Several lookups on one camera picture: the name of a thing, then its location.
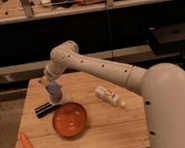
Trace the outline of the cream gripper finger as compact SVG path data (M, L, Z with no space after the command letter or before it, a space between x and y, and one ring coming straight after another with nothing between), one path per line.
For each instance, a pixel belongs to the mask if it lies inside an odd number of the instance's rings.
M43 85L49 85L49 83L50 83L50 81L45 76L41 77L39 82Z

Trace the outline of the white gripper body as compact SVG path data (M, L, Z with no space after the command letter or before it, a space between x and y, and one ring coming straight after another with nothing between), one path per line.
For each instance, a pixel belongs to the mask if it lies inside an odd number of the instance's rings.
M65 71L65 68L60 65L55 65L54 63L48 63L43 71L46 78L49 80L56 80L61 76Z

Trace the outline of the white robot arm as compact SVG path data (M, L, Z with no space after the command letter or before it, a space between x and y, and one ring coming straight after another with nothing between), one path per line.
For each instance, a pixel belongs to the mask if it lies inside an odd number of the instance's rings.
M149 69L96 59L78 53L74 41L65 41L50 52L43 70L45 86L67 68L86 72L143 97L150 148L185 148L185 71L170 63Z

